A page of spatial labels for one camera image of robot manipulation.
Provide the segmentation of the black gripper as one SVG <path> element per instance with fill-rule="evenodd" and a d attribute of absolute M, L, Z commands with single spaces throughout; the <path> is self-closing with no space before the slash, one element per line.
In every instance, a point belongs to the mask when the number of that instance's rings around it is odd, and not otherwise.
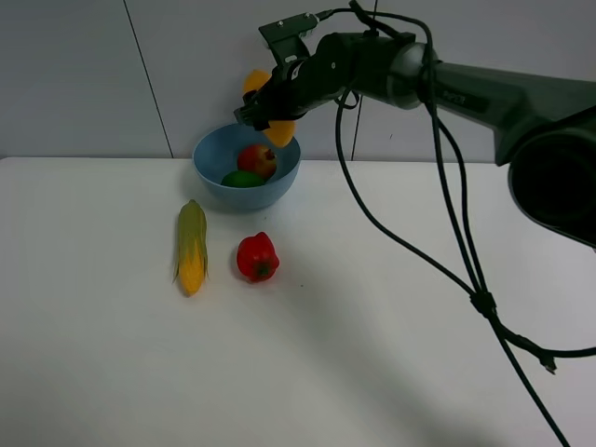
<path fill-rule="evenodd" d="M 238 124 L 263 131 L 270 121 L 299 119 L 347 90 L 391 103 L 390 76 L 400 52 L 413 43 L 412 33 L 399 33 L 396 39 L 369 32 L 327 34 L 309 58 L 293 62 L 287 72 L 275 71 L 234 117 Z"/>

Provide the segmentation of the dark green robot arm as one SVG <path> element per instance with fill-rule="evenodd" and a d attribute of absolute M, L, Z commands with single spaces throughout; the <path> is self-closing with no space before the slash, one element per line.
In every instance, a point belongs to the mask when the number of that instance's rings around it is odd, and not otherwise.
<path fill-rule="evenodd" d="M 412 34 L 329 34 L 310 56 L 282 61 L 244 96 L 238 122 L 262 130 L 294 120 L 347 89 L 409 110 L 428 100 L 494 134 L 494 162 L 533 222 L 595 243 L 595 86 L 588 81 L 425 62 Z"/>

